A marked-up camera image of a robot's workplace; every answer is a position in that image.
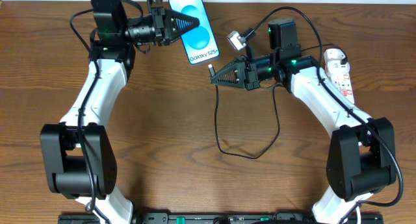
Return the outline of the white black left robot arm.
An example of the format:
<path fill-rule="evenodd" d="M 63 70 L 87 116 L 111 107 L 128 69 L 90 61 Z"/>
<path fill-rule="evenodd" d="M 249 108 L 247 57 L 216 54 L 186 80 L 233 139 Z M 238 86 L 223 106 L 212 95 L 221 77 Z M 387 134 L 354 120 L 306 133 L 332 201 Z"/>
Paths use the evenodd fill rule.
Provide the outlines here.
<path fill-rule="evenodd" d="M 88 40 L 88 76 L 73 106 L 40 132 L 47 185 L 84 205 L 85 215 L 60 223 L 139 223 L 134 204 L 116 186 L 117 163 L 107 135 L 109 118 L 143 45 L 166 46 L 195 29 L 197 18 L 146 0 L 149 12 L 129 18 L 134 0 L 90 0 L 96 23 Z"/>

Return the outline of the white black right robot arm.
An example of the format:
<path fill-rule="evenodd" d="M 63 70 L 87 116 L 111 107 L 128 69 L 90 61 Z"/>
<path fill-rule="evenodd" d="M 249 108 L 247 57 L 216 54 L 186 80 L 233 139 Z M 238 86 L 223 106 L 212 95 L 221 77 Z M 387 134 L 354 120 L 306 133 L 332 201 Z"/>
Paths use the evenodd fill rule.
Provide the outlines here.
<path fill-rule="evenodd" d="M 274 79 L 301 100 L 326 129 L 330 148 L 326 164 L 328 189 L 312 208 L 317 223 L 346 223 L 361 205 L 371 204 L 372 195 L 391 184 L 402 185 L 395 157 L 395 137 L 391 122 L 374 119 L 360 110 L 335 85 L 336 75 L 348 72 L 342 51 L 322 51 L 321 59 L 334 68 L 305 55 L 291 18 L 268 23 L 271 54 L 255 56 L 249 41 L 255 31 L 228 35 L 230 44 L 246 54 L 238 56 L 219 71 L 211 71 L 215 86 L 254 90 L 262 81 Z"/>

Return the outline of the blue Galaxy smartphone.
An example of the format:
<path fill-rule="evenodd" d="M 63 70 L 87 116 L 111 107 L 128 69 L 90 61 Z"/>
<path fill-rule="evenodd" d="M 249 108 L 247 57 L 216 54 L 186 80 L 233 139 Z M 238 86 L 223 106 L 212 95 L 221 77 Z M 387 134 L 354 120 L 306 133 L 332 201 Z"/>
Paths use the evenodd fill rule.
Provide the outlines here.
<path fill-rule="evenodd" d="M 189 63 L 197 64 L 218 57 L 220 51 L 203 0 L 168 0 L 168 2 L 173 11 L 199 19 L 199 26 L 181 37 Z"/>

